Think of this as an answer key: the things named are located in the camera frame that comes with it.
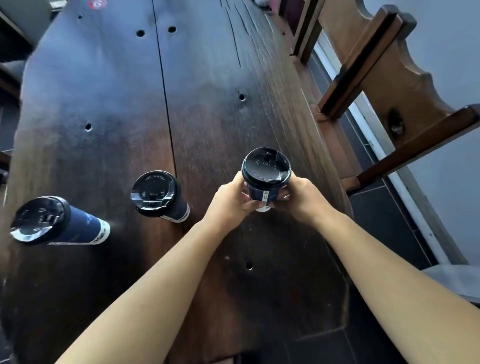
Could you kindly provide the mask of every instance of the hand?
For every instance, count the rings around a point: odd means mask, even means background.
[[[287,190],[290,193],[288,200],[276,200],[269,206],[289,212],[314,229],[320,228],[323,217],[336,212],[310,180],[297,177],[293,172]]]
[[[221,185],[203,218],[217,225],[225,235],[239,226],[252,211],[265,206],[265,202],[250,201],[249,196],[242,192],[244,182],[239,171],[232,182]]]

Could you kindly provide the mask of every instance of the cup lid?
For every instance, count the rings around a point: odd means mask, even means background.
[[[242,175],[255,188],[270,190],[290,179],[292,168],[288,158],[273,148],[252,150],[242,164]]]
[[[180,187],[173,175],[164,170],[153,170],[137,179],[130,198],[138,212],[161,216],[179,193]]]
[[[10,235],[23,243],[40,243],[60,233],[69,216],[68,202],[56,196],[28,201],[15,213]]]

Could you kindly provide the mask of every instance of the dark wood tabletop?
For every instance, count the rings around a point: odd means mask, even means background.
[[[21,364],[55,362],[202,218],[254,148],[282,151],[351,215],[272,14],[251,0],[91,4],[68,2],[24,74],[0,242],[1,318]],[[186,222],[134,210],[131,187],[149,170],[176,174]],[[14,242],[15,210],[41,195],[106,220],[110,237]],[[254,212],[212,257],[169,362],[209,363],[342,328],[345,278],[318,233],[275,210]]]

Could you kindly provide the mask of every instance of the person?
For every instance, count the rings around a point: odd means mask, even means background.
[[[261,207],[244,179],[215,194],[204,218],[108,307],[57,364],[162,363],[202,274],[223,238]],[[337,253],[367,305],[409,363],[480,363],[480,310],[427,277],[335,210],[294,173],[288,201],[273,207],[316,229]]]

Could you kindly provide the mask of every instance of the wall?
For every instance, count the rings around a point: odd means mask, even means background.
[[[480,1],[364,0],[375,14],[386,3],[411,13],[418,25],[408,36],[413,60],[433,75],[451,107],[480,103]],[[480,266],[480,128],[409,166],[460,251]]]

